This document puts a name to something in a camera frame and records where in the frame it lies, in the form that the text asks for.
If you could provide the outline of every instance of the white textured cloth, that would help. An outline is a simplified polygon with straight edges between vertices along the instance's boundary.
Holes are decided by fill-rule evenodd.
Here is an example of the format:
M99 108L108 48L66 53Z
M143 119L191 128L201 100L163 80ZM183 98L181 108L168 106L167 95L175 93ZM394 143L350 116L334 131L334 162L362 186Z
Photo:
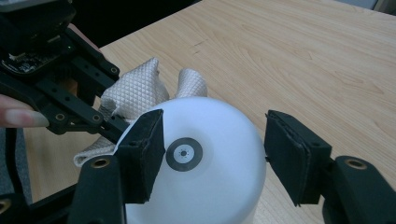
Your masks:
M134 70L123 75L101 97L99 112L108 120L119 115L127 122L136 120L153 106L169 100L169 93L160 81L158 59L151 58ZM207 87L202 76L189 68L182 69L178 76L175 98L207 96ZM76 166L101 155L112 155L115 145L99 137L91 146L85 148L74 158Z

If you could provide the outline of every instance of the brass screw hole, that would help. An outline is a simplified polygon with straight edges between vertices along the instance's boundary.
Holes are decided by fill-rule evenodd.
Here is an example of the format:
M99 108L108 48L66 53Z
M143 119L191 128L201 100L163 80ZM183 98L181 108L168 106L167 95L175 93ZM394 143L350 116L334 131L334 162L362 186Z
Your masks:
M100 120L100 116L99 115L93 115L92 119L95 120L95 121L98 121L98 120Z
M99 168L108 166L109 164L110 164L110 161L108 159L99 159L99 160L93 161L91 163L91 167L99 169Z
M346 160L346 165L355 168L357 170L365 170L367 169L367 165L364 164L361 161L353 160L353 159L348 159Z
M10 199L0 200L0 215L5 213L10 206L11 206L11 200Z
M57 114L57 115L55 116L55 118L56 118L57 120L64 120L64 114Z

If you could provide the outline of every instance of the black cable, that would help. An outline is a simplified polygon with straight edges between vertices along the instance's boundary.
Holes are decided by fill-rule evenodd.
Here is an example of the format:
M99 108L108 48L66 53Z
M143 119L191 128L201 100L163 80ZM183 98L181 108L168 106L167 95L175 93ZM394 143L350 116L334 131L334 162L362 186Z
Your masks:
M15 151L17 145L17 129L6 128L6 167L15 193L23 194L23 187L18 175Z

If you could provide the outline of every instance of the black metal bracket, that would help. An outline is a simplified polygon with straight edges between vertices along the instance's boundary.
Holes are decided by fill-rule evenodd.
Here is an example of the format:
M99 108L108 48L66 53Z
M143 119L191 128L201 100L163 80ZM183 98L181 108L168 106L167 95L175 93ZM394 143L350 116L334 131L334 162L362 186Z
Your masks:
M59 10L65 17L62 23L64 30L54 28L54 33L59 35L45 45L42 41L41 44L32 42L23 47L26 50L24 53L14 56L7 51L10 49L6 48L5 39L1 39L0 93L23 101L41 112L49 120L48 129L53 133L100 133L115 143L128 124L119 117L104 120L103 115L92 105L95 97L100 97L118 80L120 70L73 30L66 29L75 13L70 7L65 1L56 1L34 8L33 11L49 8ZM27 28L22 29L21 25L17 25L28 23L25 21L29 21L29 16L16 18L14 14L21 13L0 14L0 22L15 25L14 29L21 32L15 38L23 38L22 33ZM59 85L67 78L77 82L77 96Z
M294 205L325 198L330 223L396 223L396 192L368 161L330 158L332 147L296 118L270 110L264 147L267 160Z
M0 197L0 223L126 223L126 203L149 200L165 152L163 111L142 115L114 156L84 163L75 186L27 205L20 194Z

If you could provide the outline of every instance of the table surface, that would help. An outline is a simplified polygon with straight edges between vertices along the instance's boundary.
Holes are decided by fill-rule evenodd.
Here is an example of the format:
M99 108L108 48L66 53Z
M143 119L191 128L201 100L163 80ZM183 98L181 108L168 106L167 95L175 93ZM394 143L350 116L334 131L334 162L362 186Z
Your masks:
M170 94L183 67L264 137L269 109L372 163L396 189L396 18L328 0L204 0L102 48L127 72L151 57ZM34 201L75 184L73 156L97 135L25 129ZM294 207L268 166L254 223L320 223Z

